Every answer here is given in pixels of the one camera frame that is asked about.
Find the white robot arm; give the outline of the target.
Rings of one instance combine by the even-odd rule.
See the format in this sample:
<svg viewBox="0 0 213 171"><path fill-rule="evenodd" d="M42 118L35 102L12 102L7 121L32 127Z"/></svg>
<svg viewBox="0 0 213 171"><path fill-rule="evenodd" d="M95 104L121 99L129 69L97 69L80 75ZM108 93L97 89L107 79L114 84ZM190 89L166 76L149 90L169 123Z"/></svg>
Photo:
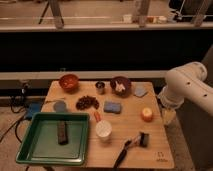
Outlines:
<svg viewBox="0 0 213 171"><path fill-rule="evenodd" d="M213 87L205 83L206 78L207 69L200 62L190 62L166 72L166 85L157 96L163 107L165 125L175 118L176 110L184 103L184 99L213 116Z"/></svg>

